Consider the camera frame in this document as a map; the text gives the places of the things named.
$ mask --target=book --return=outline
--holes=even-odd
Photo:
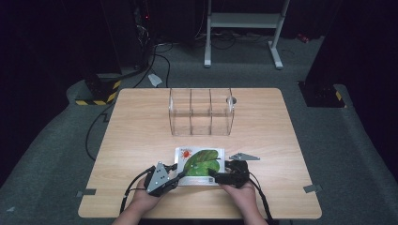
[[[208,169],[225,172],[223,148],[182,146],[176,148],[176,173],[186,171],[179,180],[179,186],[217,186],[214,178],[208,175]]]

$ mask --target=clear acrylic box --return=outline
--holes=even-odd
[[[173,135],[229,135],[234,121],[231,88],[172,88],[169,98]]]

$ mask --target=green leaf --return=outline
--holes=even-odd
[[[219,153],[216,150],[201,150],[191,156],[184,166],[187,176],[207,176],[208,169],[218,171],[220,164],[217,161]]]

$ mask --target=hand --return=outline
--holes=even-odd
[[[123,213],[119,215],[113,225],[138,224],[143,214],[155,208],[155,206],[161,200],[161,196],[154,197],[146,193],[144,181],[145,178],[138,182],[136,187],[137,189],[134,191],[131,203],[123,211]]]
[[[246,182],[241,188],[235,188],[229,185],[220,186],[232,197],[246,225],[267,224],[258,211],[257,201],[255,199],[255,187],[250,181]]]

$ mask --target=wooden table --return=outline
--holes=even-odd
[[[99,154],[87,184],[95,195],[84,195],[83,218],[116,218],[131,180],[158,161],[174,164],[179,146],[224,148],[226,157],[245,153],[268,199],[274,218],[320,218],[312,184],[283,96],[276,88],[233,88],[237,99],[229,136],[173,136],[168,104],[170,89],[120,91]],[[257,203],[266,217],[260,196]],[[241,218],[230,197],[219,187],[178,187],[163,197],[145,218]]]

